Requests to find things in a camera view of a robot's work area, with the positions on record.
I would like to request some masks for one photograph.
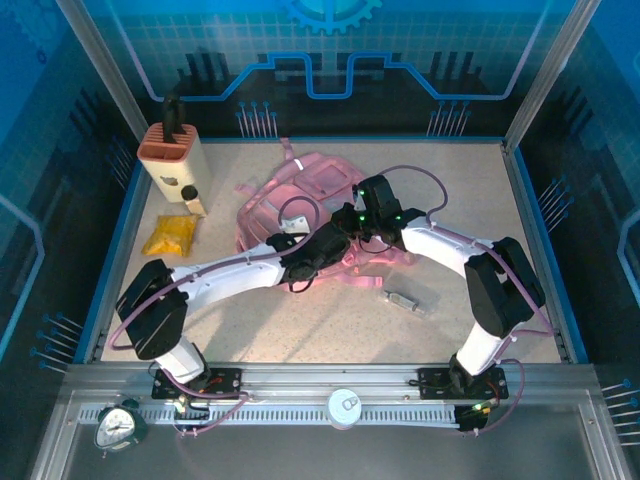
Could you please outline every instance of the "white work surface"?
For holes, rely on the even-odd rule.
[[[434,218],[461,232],[498,240],[511,236],[528,251],[499,146],[415,143],[293,144],[296,155],[319,151],[342,156],[373,175],[399,163],[435,173],[449,191],[449,205]],[[191,256],[165,255],[167,266],[204,263],[234,252],[236,212],[247,197],[234,192],[240,183],[261,186],[283,160],[275,143],[205,144],[213,172],[209,215],[199,221]],[[439,204],[442,194],[428,177],[396,171],[387,177],[403,208],[421,210]],[[144,263],[140,253],[158,215],[185,215],[183,204],[169,204],[151,186],[124,278],[124,290]],[[242,293],[187,318],[184,335],[209,361],[304,363],[448,362],[474,324],[466,281],[429,260],[406,266],[371,265],[364,273],[386,278],[384,289],[418,300],[419,316],[385,303],[379,289],[338,281],[314,285],[295,295],[277,288]],[[111,332],[120,319],[114,314]],[[533,319],[528,326],[542,328]],[[119,343],[128,341],[123,335]],[[509,347],[505,358],[556,363],[552,338],[526,337]],[[136,360],[132,351],[105,350],[102,360]]]

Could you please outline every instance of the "yellow bag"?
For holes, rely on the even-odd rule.
[[[158,216],[156,229],[142,247],[142,253],[144,255],[177,253],[188,257],[191,253],[191,243],[198,218],[198,215]]]

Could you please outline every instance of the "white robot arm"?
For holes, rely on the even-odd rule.
[[[462,241],[467,237],[431,224],[424,212],[402,210],[387,180],[376,175],[354,186],[354,204],[345,203],[297,251],[288,253],[295,237],[279,233],[247,252],[205,265],[171,270],[154,260],[120,298],[117,311],[124,320],[154,292],[189,278],[152,303],[126,331],[139,359],[157,361],[178,382],[197,390],[198,382],[206,383],[207,367],[197,348],[182,337],[186,315],[247,290],[311,282],[319,270],[342,259],[353,239],[366,242],[373,236],[431,258],[466,279],[476,323],[450,361],[449,376],[460,392],[493,365],[509,334],[533,315],[513,282],[501,278],[505,272],[486,250],[508,264],[536,305],[544,304],[540,283],[516,240]],[[208,273],[194,276],[203,268]]]

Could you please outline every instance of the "round white object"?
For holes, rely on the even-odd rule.
[[[353,427],[362,414],[362,403],[358,396],[346,388],[336,390],[327,402],[331,425],[339,430]]]

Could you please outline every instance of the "blue glass wall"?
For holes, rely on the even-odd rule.
[[[640,350],[640,5],[604,0],[522,143],[590,360]]]
[[[136,144],[55,2],[1,5],[0,477],[18,479],[73,354],[71,322],[84,323]]]
[[[150,122],[174,90],[201,135],[253,138],[503,135],[573,2],[87,5]]]

